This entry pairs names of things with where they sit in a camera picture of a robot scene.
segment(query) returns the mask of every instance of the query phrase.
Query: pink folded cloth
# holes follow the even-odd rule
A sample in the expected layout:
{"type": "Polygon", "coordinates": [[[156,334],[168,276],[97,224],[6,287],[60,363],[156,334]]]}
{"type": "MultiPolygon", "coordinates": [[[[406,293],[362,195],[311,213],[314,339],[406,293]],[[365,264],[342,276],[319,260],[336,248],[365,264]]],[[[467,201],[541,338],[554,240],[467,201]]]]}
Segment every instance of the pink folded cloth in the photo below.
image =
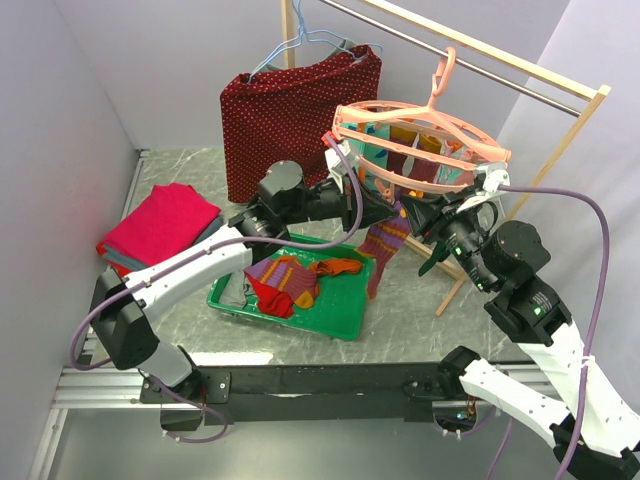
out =
{"type": "Polygon", "coordinates": [[[218,216],[190,185],[155,185],[151,195],[104,238],[104,243],[146,265],[190,247],[218,216]]]}

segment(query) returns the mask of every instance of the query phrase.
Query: gray tabletop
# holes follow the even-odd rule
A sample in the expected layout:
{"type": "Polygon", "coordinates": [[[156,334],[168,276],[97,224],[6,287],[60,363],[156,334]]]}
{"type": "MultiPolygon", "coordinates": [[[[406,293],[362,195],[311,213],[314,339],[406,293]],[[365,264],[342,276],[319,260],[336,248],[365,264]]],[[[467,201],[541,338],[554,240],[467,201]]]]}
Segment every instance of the gray tabletop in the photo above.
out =
{"type": "MultiPolygon", "coordinates": [[[[218,205],[227,218],[242,207],[227,200],[222,149],[149,152],[141,167],[130,209],[154,185],[192,185],[218,205]]],[[[292,232],[332,240],[343,235],[340,224],[324,221],[297,225],[292,232]]],[[[359,244],[364,231],[349,243],[359,244]]],[[[210,286],[176,304],[154,327],[160,337],[182,345],[197,360],[215,364],[331,364],[439,361],[458,345],[490,360],[527,358],[489,320],[482,305],[488,297],[467,282],[440,316],[435,316],[454,280],[439,269],[423,277],[424,259],[402,248],[389,262],[364,315],[360,336],[344,341],[293,328],[232,316],[206,303],[210,286]]]]}

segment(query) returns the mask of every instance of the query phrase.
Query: green tray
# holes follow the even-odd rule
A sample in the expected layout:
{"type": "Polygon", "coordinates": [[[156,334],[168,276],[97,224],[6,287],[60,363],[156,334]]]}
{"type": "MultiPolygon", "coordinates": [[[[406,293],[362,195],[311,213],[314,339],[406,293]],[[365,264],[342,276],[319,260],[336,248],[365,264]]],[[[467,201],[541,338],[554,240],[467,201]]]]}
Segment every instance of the green tray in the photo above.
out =
{"type": "MultiPolygon", "coordinates": [[[[291,240],[309,244],[326,242],[326,240],[295,234],[291,235],[291,240]]],[[[220,296],[227,283],[229,283],[231,275],[213,282],[207,299],[209,306],[247,318],[275,322],[287,327],[323,333],[344,340],[355,340],[360,334],[360,326],[362,325],[364,309],[367,304],[366,287],[373,266],[372,259],[362,257],[356,253],[355,247],[350,245],[339,245],[327,250],[313,251],[283,247],[271,258],[277,258],[280,255],[295,255],[305,267],[313,262],[328,258],[353,258],[360,260],[363,263],[363,267],[360,273],[355,275],[343,274],[336,277],[320,277],[318,279],[320,294],[316,298],[313,307],[304,310],[294,306],[294,314],[289,318],[273,317],[260,312],[256,306],[258,298],[255,295],[248,297],[248,303],[244,308],[221,304],[220,296]]]]}

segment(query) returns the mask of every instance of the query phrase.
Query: pink hanger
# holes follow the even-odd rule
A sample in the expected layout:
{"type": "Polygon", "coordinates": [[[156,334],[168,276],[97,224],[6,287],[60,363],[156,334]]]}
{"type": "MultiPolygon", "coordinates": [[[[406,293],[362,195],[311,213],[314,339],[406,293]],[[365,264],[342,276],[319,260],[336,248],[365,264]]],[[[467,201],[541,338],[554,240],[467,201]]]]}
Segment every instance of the pink hanger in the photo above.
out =
{"type": "MultiPolygon", "coordinates": [[[[424,107],[416,105],[391,102],[391,101],[366,101],[353,103],[347,106],[339,106],[333,119],[332,132],[338,140],[343,138],[353,138],[361,142],[377,145],[386,150],[399,152],[412,156],[416,159],[427,160],[429,162],[446,165],[466,171],[473,171],[476,163],[483,162],[505,162],[508,163],[511,152],[506,150],[489,137],[482,130],[463,122],[455,117],[435,110],[436,99],[447,89],[449,79],[455,65],[456,52],[453,47],[447,47],[447,57],[442,58],[438,63],[438,68],[432,76],[432,90],[429,102],[424,107]],[[382,111],[370,111],[371,109],[382,109],[382,111]],[[431,126],[416,124],[413,121],[421,120],[431,126]],[[473,161],[457,160],[442,155],[437,155],[417,148],[400,145],[389,140],[381,139],[342,127],[343,123],[363,124],[369,122],[385,122],[392,125],[404,127],[409,130],[425,133],[445,140],[462,143],[467,148],[473,150],[473,155],[468,158],[473,161]],[[471,138],[464,132],[469,132],[477,137],[471,138]]],[[[412,190],[443,193],[460,190],[467,185],[439,185],[419,180],[412,180],[402,175],[389,172],[384,168],[369,162],[361,157],[360,165],[370,171],[376,177],[387,180],[395,185],[403,186],[412,190]]]]}

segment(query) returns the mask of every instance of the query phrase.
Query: polka dot shirt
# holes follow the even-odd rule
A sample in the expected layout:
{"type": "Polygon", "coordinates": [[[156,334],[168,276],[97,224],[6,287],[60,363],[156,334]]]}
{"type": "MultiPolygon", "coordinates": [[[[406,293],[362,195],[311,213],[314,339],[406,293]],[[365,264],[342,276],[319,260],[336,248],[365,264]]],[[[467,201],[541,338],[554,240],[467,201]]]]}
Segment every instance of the polka dot shirt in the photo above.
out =
{"type": "Polygon", "coordinates": [[[370,47],[309,67],[243,73],[220,94],[229,200],[248,202],[269,166],[294,160],[308,186],[327,176],[322,136],[338,105],[377,99],[382,61],[370,47]]]}

